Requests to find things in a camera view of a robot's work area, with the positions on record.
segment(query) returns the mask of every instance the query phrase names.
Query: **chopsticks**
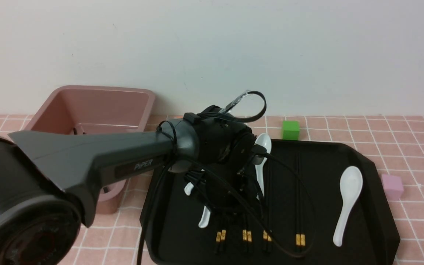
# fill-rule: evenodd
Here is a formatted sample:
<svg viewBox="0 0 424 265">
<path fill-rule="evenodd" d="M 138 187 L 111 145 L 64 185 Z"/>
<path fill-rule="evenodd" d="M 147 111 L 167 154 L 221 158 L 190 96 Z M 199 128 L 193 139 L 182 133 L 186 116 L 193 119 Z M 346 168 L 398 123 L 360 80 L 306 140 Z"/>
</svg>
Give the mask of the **chopsticks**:
<svg viewBox="0 0 424 265">
<path fill-rule="evenodd" d="M 242 214 L 242 219 L 243 219 L 243 230 L 242 230 L 243 252 L 253 253 L 253 239 L 252 239 L 250 222 L 248 220 L 247 213 Z"/>
<path fill-rule="evenodd" d="M 264 196 L 264 201 L 267 205 L 266 207 L 266 214 L 264 217 L 264 223 L 267 225 L 268 229 L 271 229 L 271 188 L 272 188 L 272 170 L 271 170 L 271 161 L 268 161 L 268 177 L 266 178 L 267 181 L 264 182 L 264 188 L 266 192 L 264 193 L 266 196 Z M 266 233 L 266 231 L 263 230 L 263 251 L 266 253 L 271 253 L 272 250 L 272 239 Z"/>
<path fill-rule="evenodd" d="M 302 158 L 300 153 L 296 156 L 296 171 L 303 179 Z M 296 252 L 305 248 L 305 233 L 303 228 L 304 203 L 302 200 L 301 185 L 296 178 Z"/>
<path fill-rule="evenodd" d="M 225 251 L 225 239 L 227 237 L 227 218 L 225 215 L 222 215 L 220 218 L 220 222 L 218 224 L 217 228 L 217 236 L 215 238 L 215 254 L 218 254 L 219 252 Z"/>
</svg>

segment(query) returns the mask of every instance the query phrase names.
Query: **pink plastic bin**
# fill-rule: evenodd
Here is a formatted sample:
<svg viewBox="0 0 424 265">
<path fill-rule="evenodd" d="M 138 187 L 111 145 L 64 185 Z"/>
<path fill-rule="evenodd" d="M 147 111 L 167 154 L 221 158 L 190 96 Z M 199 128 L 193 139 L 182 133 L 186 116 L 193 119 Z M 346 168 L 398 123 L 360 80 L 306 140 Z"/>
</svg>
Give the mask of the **pink plastic bin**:
<svg viewBox="0 0 424 265">
<path fill-rule="evenodd" d="M 25 130 L 54 134 L 121 134 L 144 131 L 155 94 L 146 89 L 64 86 L 56 89 Z M 101 191 L 96 213 L 115 213 L 126 181 Z"/>
</svg>

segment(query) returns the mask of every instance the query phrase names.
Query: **black cable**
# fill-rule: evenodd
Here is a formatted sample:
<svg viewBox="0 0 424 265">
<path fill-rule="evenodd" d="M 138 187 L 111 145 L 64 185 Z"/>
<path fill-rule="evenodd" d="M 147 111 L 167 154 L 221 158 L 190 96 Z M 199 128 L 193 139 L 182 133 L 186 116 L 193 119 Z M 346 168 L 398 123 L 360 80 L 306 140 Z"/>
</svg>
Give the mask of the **black cable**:
<svg viewBox="0 0 424 265">
<path fill-rule="evenodd" d="M 201 117 L 202 119 L 220 119 L 220 120 L 229 121 L 229 122 L 250 123 L 250 122 L 257 121 L 261 117 L 263 117 L 264 113 L 266 112 L 266 108 L 267 108 L 266 98 L 264 98 L 264 95 L 258 91 L 250 91 L 247 94 L 258 95 L 264 101 L 263 109 L 255 116 L 248 117 L 248 118 L 237 118 L 231 115 L 218 113 L 218 112 L 206 112 L 206 113 L 199 113 L 197 115 Z"/>
<path fill-rule="evenodd" d="M 264 210 L 266 208 L 266 204 L 264 203 L 264 194 L 261 191 L 261 187 L 259 186 L 258 180 L 256 179 L 255 176 L 252 175 L 243 175 L 246 178 L 248 178 L 248 181 L 251 181 L 251 183 L 253 184 L 253 187 L 256 190 L 256 194 L 258 195 L 258 200 L 259 200 L 259 210 L 261 212 L 261 218 L 264 218 Z"/>
<path fill-rule="evenodd" d="M 281 164 L 282 166 L 284 166 L 285 168 L 287 168 L 289 171 L 291 171 L 294 176 L 299 180 L 300 184 L 302 185 L 302 187 L 305 190 L 305 193 L 307 194 L 309 201 L 311 203 L 312 206 L 312 211 L 314 214 L 314 217 L 316 219 L 316 210 L 315 210 L 315 205 L 313 204 L 311 198 L 310 198 L 310 194 L 308 193 L 308 189 L 305 187 L 304 183 L 301 181 L 301 179 L 299 178 L 298 174 L 295 172 L 295 170 L 291 167 L 289 167 L 288 165 L 286 165 L 284 162 L 280 161 L 279 159 L 275 158 L 274 156 L 270 155 L 270 154 L 265 154 L 265 157 L 267 157 L 268 159 L 272 159 L 274 161 L 277 161 L 279 164 Z M 243 208 L 245 208 L 245 210 L 254 218 L 254 220 L 258 223 L 259 226 L 261 226 L 261 228 L 266 231 L 266 233 L 268 233 L 268 235 L 271 237 L 271 239 L 274 241 L 274 244 L 276 245 L 276 247 L 278 247 L 282 252 L 284 252 L 286 255 L 289 255 L 290 257 L 293 258 L 303 258 L 305 257 L 305 255 L 308 254 L 308 252 L 312 249 L 313 243 L 315 241 L 315 237 L 316 237 L 316 233 L 317 233 L 317 229 L 315 228 L 315 232 L 313 233 L 313 237 L 311 240 L 311 243 L 308 245 L 307 249 L 304 250 L 303 252 L 300 253 L 293 253 L 290 252 L 288 250 L 286 250 L 280 243 L 279 241 L 276 239 L 276 237 L 274 236 L 274 233 L 268 229 L 268 227 L 266 226 L 266 224 L 264 224 L 264 222 L 258 217 L 258 214 L 254 211 L 254 209 L 249 205 L 249 203 L 242 197 L 240 196 L 240 194 L 237 192 L 237 190 L 235 188 L 233 188 L 225 179 L 223 179 L 222 177 L 218 176 L 216 173 L 214 173 L 212 170 L 210 170 L 209 168 L 207 168 L 206 165 L 200 163 L 199 161 L 196 161 L 193 158 L 190 158 L 188 156 L 180 156 L 179 158 L 176 159 L 176 161 L 179 160 L 185 160 L 188 162 L 191 162 L 193 164 L 195 164 L 198 167 L 201 167 L 202 169 L 204 169 L 207 174 L 209 174 L 209 176 L 214 177 L 224 188 L 226 188 L 230 194 L 238 200 L 238 202 L 243 206 Z"/>
<path fill-rule="evenodd" d="M 143 255 L 143 244 L 145 242 L 146 230 L 148 228 L 148 222 L 150 222 L 150 215 L 153 203 L 155 203 L 156 193 L 158 192 L 158 188 L 160 188 L 160 184 L 163 181 L 163 178 L 166 176 L 168 169 L 172 167 L 177 160 L 171 160 L 162 170 L 160 176 L 158 177 L 158 181 L 156 182 L 155 188 L 153 189 L 153 193 L 151 195 L 151 200 L 148 202 L 148 206 L 145 211 L 145 218 L 143 219 L 142 231 L 140 233 L 140 242 L 138 243 L 137 250 L 137 265 L 142 264 L 142 255 Z"/>
<path fill-rule="evenodd" d="M 205 190 L 203 190 L 202 188 L 200 188 L 200 186 L 199 186 L 199 184 L 205 183 L 205 180 L 202 179 L 202 176 L 203 176 L 203 173 L 201 173 L 200 179 L 192 180 L 192 177 L 191 176 L 187 177 L 187 173 L 186 173 L 186 176 L 184 176 L 184 178 L 186 180 L 188 180 L 188 179 L 190 180 L 190 183 L 194 186 L 194 189 L 200 193 L 202 198 L 204 198 L 205 205 L 211 206 L 212 208 L 215 209 L 216 207 L 212 205 L 211 201 L 209 200 L 209 197 L 207 196 L 207 192 Z"/>
<path fill-rule="evenodd" d="M 289 171 L 292 172 L 292 174 L 294 174 L 294 176 L 299 180 L 299 183 L 302 185 L 303 189 L 305 190 L 305 193 L 307 195 L 307 197 L 309 198 L 309 202 L 311 204 L 312 207 L 312 211 L 313 211 L 313 215 L 314 218 L 316 220 L 317 215 L 316 215 L 316 210 L 315 210 L 315 205 L 313 204 L 313 201 L 310 198 L 310 194 L 308 193 L 308 189 L 306 188 L 306 186 L 304 185 L 304 183 L 302 182 L 301 178 L 299 177 L 299 175 L 296 173 L 296 171 L 291 168 L 290 166 L 286 165 L 284 162 L 280 161 L 279 159 L 277 159 L 276 157 L 274 157 L 271 154 L 264 154 L 264 157 L 268 158 L 268 159 L 272 159 L 276 162 L 278 162 L 279 164 L 281 164 L 281 166 L 287 168 Z M 148 222 L 150 220 L 150 214 L 151 214 L 151 209 L 153 206 L 153 203 L 155 201 L 156 198 L 156 193 L 158 192 L 158 188 L 160 187 L 161 182 L 163 181 L 164 176 L 166 175 L 168 168 L 170 168 L 171 166 L 173 166 L 174 163 L 176 163 L 177 161 L 180 160 L 185 160 L 188 162 L 191 162 L 192 164 L 194 164 L 195 166 L 198 166 L 202 169 L 204 169 L 207 174 L 209 174 L 209 176 L 214 177 L 224 188 L 226 188 L 230 194 L 237 199 L 237 201 L 243 206 L 243 208 L 253 217 L 253 219 L 256 221 L 256 223 L 258 223 L 258 225 L 264 230 L 266 231 L 266 233 L 271 237 L 271 239 L 273 240 L 274 244 L 276 245 L 277 248 L 279 248 L 279 250 L 281 250 L 282 252 L 284 252 L 286 255 L 289 255 L 290 257 L 293 258 L 303 258 L 305 257 L 305 255 L 308 254 L 308 252 L 310 252 L 310 250 L 312 249 L 313 243 L 315 241 L 316 238 L 316 234 L 317 234 L 317 229 L 315 227 L 312 239 L 311 239 L 311 243 L 308 245 L 308 247 L 306 248 L 306 250 L 304 250 L 303 252 L 300 253 L 293 253 L 291 251 L 286 250 L 283 245 L 281 245 L 279 243 L 279 241 L 276 239 L 276 237 L 274 236 L 274 233 L 268 228 L 268 226 L 266 224 L 264 224 L 264 221 L 261 220 L 261 218 L 258 217 L 258 214 L 254 211 L 253 207 L 249 205 L 249 203 L 237 192 L 237 190 L 235 188 L 233 188 L 225 179 L 223 179 L 222 177 L 218 176 L 216 173 L 214 173 L 212 170 L 210 170 L 209 168 L 207 168 L 206 165 L 200 163 L 199 161 L 196 161 L 193 158 L 190 158 L 188 156 L 179 156 L 176 159 L 173 159 L 172 161 L 170 161 L 167 166 L 165 166 L 163 168 L 163 170 L 160 173 L 160 176 L 158 178 L 158 182 L 155 185 L 155 188 L 153 189 L 153 194 L 151 196 L 151 200 L 148 203 L 148 206 L 146 208 L 146 213 L 145 213 L 145 219 L 144 219 L 144 223 L 143 223 L 143 228 L 142 228 L 142 232 L 140 233 L 140 242 L 138 243 L 138 253 L 137 253 L 137 265 L 141 265 L 141 260 L 142 260 L 142 255 L 143 255 L 143 244 L 145 241 L 145 235 L 146 235 L 146 230 L 148 227 Z"/>
</svg>

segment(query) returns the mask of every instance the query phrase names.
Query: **white ceramic spoon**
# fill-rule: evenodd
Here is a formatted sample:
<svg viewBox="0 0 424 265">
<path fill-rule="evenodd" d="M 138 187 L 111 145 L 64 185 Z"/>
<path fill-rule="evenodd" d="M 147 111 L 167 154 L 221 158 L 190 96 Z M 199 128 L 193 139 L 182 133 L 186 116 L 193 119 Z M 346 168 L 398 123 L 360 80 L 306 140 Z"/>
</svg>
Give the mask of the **white ceramic spoon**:
<svg viewBox="0 0 424 265">
<path fill-rule="evenodd" d="M 209 220 L 211 218 L 211 212 L 207 207 L 204 206 L 204 211 L 202 211 L 202 217 L 199 221 L 199 228 L 206 228 L 209 225 Z"/>
<path fill-rule="evenodd" d="M 341 209 L 340 218 L 336 224 L 335 233 L 333 235 L 333 243 L 337 247 L 343 244 L 343 234 L 345 232 L 346 223 L 350 216 L 351 210 L 359 198 L 362 190 L 362 174 L 359 168 L 350 166 L 346 168 L 340 178 L 340 192 L 343 198 L 343 208 Z"/>
<path fill-rule="evenodd" d="M 260 134 L 258 138 L 256 138 L 256 141 L 254 143 L 266 148 L 266 153 L 268 154 L 271 153 L 271 137 L 269 137 L 268 134 Z M 259 187 L 261 188 L 261 191 L 263 192 L 263 196 L 264 196 L 263 168 L 264 168 L 264 163 L 266 163 L 266 160 L 267 158 L 264 158 L 261 164 L 254 165 L 254 169 L 256 170 L 256 180 L 258 181 Z"/>
<path fill-rule="evenodd" d="M 191 192 L 192 192 L 192 189 L 194 188 L 194 185 L 192 184 L 192 183 L 188 183 L 185 187 L 184 187 L 184 193 L 187 195 L 187 196 L 191 196 Z"/>
</svg>

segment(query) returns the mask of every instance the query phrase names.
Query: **black tray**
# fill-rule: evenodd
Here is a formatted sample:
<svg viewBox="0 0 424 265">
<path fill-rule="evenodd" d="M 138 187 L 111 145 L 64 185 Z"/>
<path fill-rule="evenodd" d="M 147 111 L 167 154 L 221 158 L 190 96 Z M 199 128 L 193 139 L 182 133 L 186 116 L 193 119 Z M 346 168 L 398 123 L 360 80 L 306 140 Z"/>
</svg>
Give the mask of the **black tray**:
<svg viewBox="0 0 424 265">
<path fill-rule="evenodd" d="M 199 228 L 197 225 L 203 205 L 185 195 L 186 183 L 181 175 L 170 174 L 158 191 L 146 232 L 146 245 L 152 260 L 160 265 L 392 265 L 400 236 L 372 161 L 340 143 L 273 140 L 271 154 L 291 166 L 295 166 L 296 156 L 300 156 L 303 182 L 317 212 L 316 239 L 313 249 L 305 258 L 290 258 L 275 246 L 270 254 L 264 253 L 262 230 L 254 221 L 250 221 L 254 246 L 252 254 L 242 252 L 240 227 L 229 227 L 225 252 L 214 254 L 219 218 L 212 215 L 209 226 Z M 343 245 L 338 248 L 333 244 L 333 232 L 343 204 L 339 181 L 348 166 L 357 166 L 361 170 L 364 184 L 350 214 Z M 271 228 L 286 248 L 295 250 L 295 180 L 281 165 L 268 160 L 264 168 L 266 183 L 269 183 L 269 167 L 273 181 Z M 254 174 L 253 168 L 247 171 Z M 159 172 L 155 171 L 150 189 L 156 185 Z M 151 199 L 149 192 L 145 206 Z M 304 209 L 304 231 L 308 244 L 314 228 L 308 201 Z M 143 225 L 143 213 L 140 221 Z"/>
</svg>

